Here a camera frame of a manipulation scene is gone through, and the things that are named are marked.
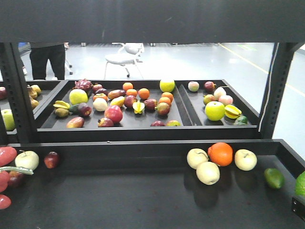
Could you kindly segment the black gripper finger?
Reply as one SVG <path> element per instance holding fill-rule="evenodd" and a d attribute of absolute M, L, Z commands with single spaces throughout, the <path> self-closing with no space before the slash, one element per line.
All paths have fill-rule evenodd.
<path fill-rule="evenodd" d="M 291 210 L 302 220 L 305 220 L 305 197 L 293 196 Z"/>

